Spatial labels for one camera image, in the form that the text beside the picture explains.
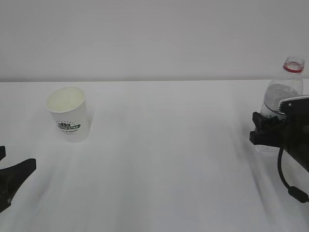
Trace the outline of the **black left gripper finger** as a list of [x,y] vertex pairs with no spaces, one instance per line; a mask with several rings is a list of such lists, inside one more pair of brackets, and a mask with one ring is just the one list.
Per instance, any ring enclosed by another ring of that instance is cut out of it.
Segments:
[[19,188],[36,170],[36,160],[27,159],[0,170],[0,207],[8,208]]
[[0,146],[0,160],[5,158],[5,146]]

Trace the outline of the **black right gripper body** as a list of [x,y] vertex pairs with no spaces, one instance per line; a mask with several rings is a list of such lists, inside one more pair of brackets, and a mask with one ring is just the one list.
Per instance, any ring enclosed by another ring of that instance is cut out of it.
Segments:
[[300,164],[309,170],[309,116],[292,116],[276,119],[278,135],[276,147],[284,150]]

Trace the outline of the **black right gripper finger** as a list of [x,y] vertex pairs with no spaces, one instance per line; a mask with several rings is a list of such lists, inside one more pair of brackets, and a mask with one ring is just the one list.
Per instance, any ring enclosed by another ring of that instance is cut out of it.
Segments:
[[250,132],[250,142],[253,145],[281,146],[283,143],[283,133],[286,127],[284,120],[279,120],[277,116],[267,118],[258,112],[252,115],[255,129]]

